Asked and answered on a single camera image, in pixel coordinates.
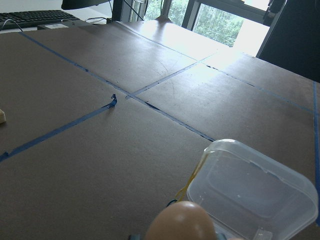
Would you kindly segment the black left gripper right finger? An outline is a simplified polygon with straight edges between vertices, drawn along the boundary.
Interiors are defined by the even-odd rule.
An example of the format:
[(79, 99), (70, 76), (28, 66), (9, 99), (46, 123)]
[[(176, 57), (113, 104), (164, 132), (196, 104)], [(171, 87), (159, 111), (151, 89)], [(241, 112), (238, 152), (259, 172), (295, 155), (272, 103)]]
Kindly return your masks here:
[(216, 239), (217, 240), (227, 240), (227, 237), (223, 233), (217, 232), (216, 233)]

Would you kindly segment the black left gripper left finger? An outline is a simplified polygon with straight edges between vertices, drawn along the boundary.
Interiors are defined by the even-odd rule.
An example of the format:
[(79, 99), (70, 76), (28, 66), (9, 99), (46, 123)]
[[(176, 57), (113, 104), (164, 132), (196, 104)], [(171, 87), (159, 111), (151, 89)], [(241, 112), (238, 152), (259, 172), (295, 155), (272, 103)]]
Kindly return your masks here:
[(132, 233), (128, 236), (128, 240), (144, 240), (145, 237), (140, 233)]

